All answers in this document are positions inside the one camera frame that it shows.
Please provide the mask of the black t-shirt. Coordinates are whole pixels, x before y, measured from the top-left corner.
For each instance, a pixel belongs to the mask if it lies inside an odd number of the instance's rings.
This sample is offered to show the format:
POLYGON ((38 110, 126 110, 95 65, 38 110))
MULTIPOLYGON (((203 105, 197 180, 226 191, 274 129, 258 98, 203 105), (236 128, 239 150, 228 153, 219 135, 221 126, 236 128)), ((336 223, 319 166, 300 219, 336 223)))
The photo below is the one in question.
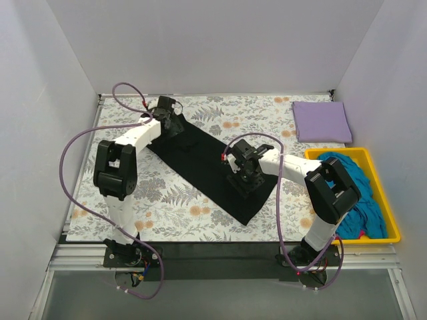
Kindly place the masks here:
POLYGON ((272 194, 277 177, 265 175, 265 182, 243 198, 227 180, 233 174, 231 168, 220 160, 226 145, 187 122, 184 116, 177 118, 183 132, 171 138, 163 134, 148 149, 221 209, 247 225, 272 194))

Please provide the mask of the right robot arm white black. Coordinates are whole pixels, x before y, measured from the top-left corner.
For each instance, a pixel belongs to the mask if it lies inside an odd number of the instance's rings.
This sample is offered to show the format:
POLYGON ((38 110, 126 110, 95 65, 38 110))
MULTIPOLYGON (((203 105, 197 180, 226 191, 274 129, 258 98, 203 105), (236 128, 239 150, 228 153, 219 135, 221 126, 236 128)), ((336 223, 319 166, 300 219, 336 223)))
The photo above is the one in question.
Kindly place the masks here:
POLYGON ((306 188, 316 214, 314 222, 298 246, 291 251, 282 246, 277 257, 296 271, 308 271, 326 257, 336 229, 361 199, 359 188, 335 157, 309 160, 289 155, 283 147, 264 144, 255 148, 240 139, 226 146, 221 159, 231 167, 229 182, 244 198, 262 185, 266 175, 306 188))

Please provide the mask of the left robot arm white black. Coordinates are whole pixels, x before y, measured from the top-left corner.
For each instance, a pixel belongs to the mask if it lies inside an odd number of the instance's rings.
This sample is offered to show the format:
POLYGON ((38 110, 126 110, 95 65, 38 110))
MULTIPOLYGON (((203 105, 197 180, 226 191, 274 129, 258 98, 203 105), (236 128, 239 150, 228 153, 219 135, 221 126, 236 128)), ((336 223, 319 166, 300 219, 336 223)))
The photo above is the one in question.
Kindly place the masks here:
POLYGON ((149 119, 142 115, 137 126, 112 141, 102 140, 97 147, 93 183, 103 195, 113 235, 103 242, 111 251, 109 258, 126 267, 150 263, 151 253, 134 239, 139 236, 135 226, 133 195, 137 187, 137 156, 154 140, 162 142, 183 132, 171 97, 160 96, 149 104, 149 119))

